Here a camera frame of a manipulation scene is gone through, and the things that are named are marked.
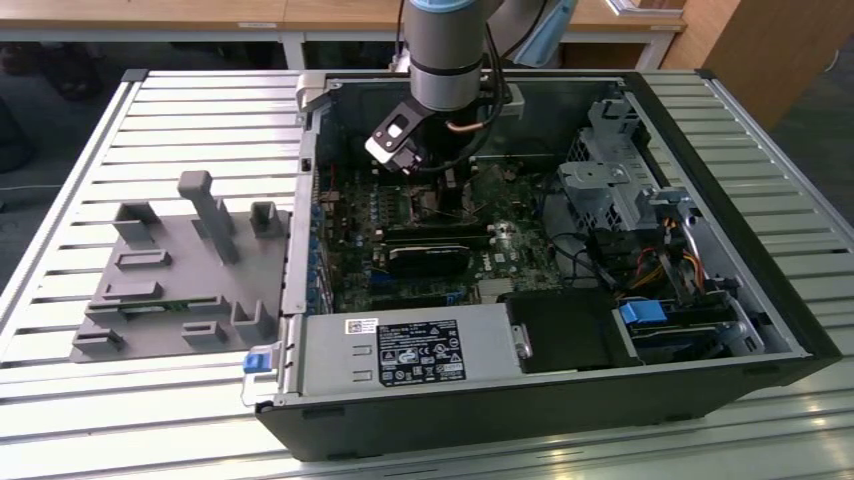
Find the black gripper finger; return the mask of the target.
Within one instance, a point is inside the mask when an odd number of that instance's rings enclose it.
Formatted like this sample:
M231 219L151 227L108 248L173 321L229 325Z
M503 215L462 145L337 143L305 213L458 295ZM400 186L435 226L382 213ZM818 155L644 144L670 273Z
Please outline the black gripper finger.
M455 171L444 171L438 177L439 210L456 213L464 210L464 192L467 177Z

